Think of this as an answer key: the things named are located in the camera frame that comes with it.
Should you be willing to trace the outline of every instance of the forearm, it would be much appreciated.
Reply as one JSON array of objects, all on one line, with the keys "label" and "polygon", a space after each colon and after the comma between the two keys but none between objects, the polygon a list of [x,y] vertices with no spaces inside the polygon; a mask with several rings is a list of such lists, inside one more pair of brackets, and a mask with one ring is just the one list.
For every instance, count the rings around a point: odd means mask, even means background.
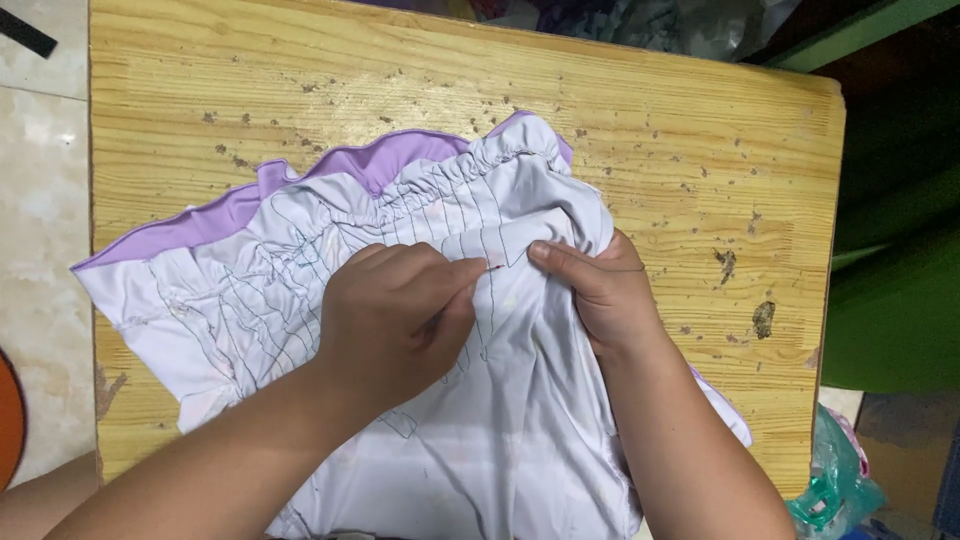
[{"label": "forearm", "polygon": [[793,538],[786,507],[663,331],[602,366],[654,537]]},{"label": "forearm", "polygon": [[149,456],[47,538],[260,538],[310,474],[364,425],[340,389],[317,387],[326,378],[306,373],[321,369],[308,362]]}]

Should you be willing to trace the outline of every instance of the garment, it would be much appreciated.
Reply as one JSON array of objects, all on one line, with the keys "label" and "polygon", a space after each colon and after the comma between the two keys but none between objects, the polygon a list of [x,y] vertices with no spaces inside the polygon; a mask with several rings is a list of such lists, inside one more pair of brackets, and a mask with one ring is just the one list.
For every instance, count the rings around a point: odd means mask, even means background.
[{"label": "garment", "polygon": [[256,184],[134,230],[74,272],[189,431],[313,357],[325,284],[358,249],[425,241],[483,257],[456,367],[334,452],[268,532],[628,538],[639,508],[571,290],[526,258],[535,239],[593,256],[612,237],[571,155],[522,112],[469,143],[410,130],[334,149],[303,177],[267,161]]}]

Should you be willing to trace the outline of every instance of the hand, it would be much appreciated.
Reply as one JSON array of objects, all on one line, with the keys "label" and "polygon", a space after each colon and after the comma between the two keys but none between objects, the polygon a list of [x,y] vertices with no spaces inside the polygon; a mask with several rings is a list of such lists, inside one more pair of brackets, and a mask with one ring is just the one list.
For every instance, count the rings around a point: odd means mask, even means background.
[{"label": "hand", "polygon": [[610,245],[595,258],[541,240],[530,244],[527,255],[541,270],[573,286],[597,357],[622,355],[666,336],[643,262],[619,229],[613,230]]},{"label": "hand", "polygon": [[482,258],[450,262],[429,244],[358,251],[324,293],[318,361],[362,396],[372,421],[447,373],[473,328]]}]

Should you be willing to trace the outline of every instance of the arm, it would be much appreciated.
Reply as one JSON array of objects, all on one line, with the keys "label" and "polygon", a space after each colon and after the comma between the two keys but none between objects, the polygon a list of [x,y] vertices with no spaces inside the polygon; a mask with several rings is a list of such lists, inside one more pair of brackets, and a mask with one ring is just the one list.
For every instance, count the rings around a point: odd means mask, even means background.
[{"label": "arm", "polygon": [[47,538],[259,538],[328,455],[453,367],[485,268],[426,244],[360,250],[327,285],[313,360],[135,465]]},{"label": "arm", "polygon": [[667,335],[630,239],[590,258],[534,242],[531,260],[570,283],[655,538],[795,538],[773,483],[713,410]]}]

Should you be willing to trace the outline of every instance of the wooden table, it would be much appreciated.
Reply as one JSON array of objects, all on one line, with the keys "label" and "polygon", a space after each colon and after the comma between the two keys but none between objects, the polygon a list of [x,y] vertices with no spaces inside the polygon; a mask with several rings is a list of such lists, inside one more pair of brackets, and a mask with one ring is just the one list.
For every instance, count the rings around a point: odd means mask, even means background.
[{"label": "wooden table", "polygon": [[[573,146],[574,176],[603,191],[666,327],[753,429],[751,452],[784,497],[803,491],[837,83],[331,0],[90,8],[96,250],[252,182],[263,160],[302,172],[334,145],[404,128],[477,137],[532,110]],[[99,314],[95,341],[112,479],[177,436],[178,405]]]}]

